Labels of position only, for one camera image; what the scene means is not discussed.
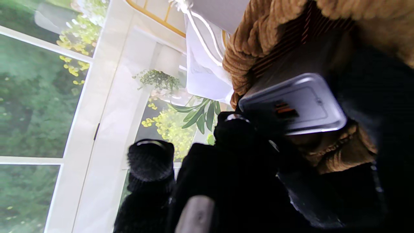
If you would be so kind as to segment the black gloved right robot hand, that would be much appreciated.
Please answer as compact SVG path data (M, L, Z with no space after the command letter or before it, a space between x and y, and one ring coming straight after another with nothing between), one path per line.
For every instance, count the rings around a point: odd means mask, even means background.
M264 113L223 112L214 145L128 149L128 190L114 233L395 233L413 218L413 69L364 46L339 78L340 105L377 148L373 169L322 175Z

